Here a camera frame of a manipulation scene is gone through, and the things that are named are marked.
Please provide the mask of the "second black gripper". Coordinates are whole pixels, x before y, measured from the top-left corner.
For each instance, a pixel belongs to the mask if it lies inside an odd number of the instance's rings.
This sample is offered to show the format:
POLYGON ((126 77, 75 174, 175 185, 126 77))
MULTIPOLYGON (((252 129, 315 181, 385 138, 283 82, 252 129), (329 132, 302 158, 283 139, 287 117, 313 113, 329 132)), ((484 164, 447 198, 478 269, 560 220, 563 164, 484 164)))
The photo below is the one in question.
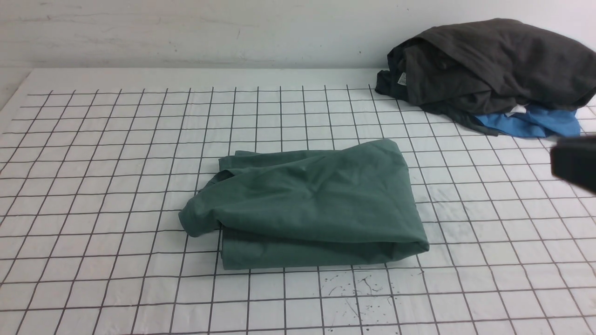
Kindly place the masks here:
POLYGON ((596 136, 562 138, 550 150, 553 176, 596 194, 596 136))

